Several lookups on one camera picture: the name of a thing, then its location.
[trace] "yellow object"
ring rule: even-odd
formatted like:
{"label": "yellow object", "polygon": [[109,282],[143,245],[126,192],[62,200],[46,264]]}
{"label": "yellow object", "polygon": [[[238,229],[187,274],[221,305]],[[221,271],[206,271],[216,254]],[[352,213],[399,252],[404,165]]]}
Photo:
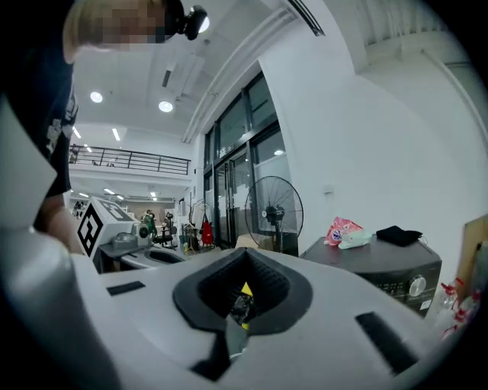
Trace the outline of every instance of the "yellow object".
{"label": "yellow object", "polygon": [[247,285],[247,282],[244,284],[244,287],[242,288],[241,293],[245,293],[245,294],[247,294],[248,296],[252,296],[251,289],[250,289],[250,288],[249,288],[249,286]]}

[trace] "black opening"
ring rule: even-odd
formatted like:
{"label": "black opening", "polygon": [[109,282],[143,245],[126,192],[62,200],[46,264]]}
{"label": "black opening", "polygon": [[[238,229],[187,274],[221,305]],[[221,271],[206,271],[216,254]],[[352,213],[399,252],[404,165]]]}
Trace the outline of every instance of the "black opening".
{"label": "black opening", "polygon": [[170,253],[159,252],[159,251],[146,252],[146,257],[150,258],[151,260],[157,260],[168,264],[176,264],[176,263],[181,263],[183,261],[178,256],[175,256]]}
{"label": "black opening", "polygon": [[216,334],[210,357],[193,372],[217,380],[229,368],[226,317],[246,282],[255,309],[250,337],[286,331],[312,303],[312,286],[304,276],[253,249],[238,249],[184,278],[173,290],[176,307],[190,326]]}

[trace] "red bag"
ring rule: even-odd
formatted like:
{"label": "red bag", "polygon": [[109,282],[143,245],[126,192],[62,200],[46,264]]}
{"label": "red bag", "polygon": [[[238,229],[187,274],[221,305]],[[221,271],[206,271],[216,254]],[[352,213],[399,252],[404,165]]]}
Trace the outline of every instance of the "red bag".
{"label": "red bag", "polygon": [[207,214],[204,214],[203,233],[201,235],[201,243],[203,245],[212,245],[214,243],[214,236],[212,234],[212,226],[208,222]]}

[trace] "black cloth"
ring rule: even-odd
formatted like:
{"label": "black cloth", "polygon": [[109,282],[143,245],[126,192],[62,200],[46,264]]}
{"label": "black cloth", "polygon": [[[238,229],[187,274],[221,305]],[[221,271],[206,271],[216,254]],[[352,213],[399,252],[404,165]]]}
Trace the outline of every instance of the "black cloth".
{"label": "black cloth", "polygon": [[380,240],[388,241],[400,247],[406,247],[421,238],[422,233],[416,232],[415,230],[403,230],[398,226],[391,226],[383,230],[378,230],[376,236]]}
{"label": "black cloth", "polygon": [[63,55],[63,26],[73,0],[22,4],[22,34],[9,39],[5,87],[19,122],[57,176],[47,196],[70,190],[69,140],[78,112],[73,65]]}

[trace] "pink plastic bag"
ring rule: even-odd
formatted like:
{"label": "pink plastic bag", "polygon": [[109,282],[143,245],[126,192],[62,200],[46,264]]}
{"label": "pink plastic bag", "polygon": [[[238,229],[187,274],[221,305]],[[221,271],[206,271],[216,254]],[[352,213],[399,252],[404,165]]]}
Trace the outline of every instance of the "pink plastic bag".
{"label": "pink plastic bag", "polygon": [[342,241],[343,234],[362,229],[360,225],[353,223],[353,221],[337,216],[334,218],[334,222],[327,232],[326,243],[329,245],[339,245]]}

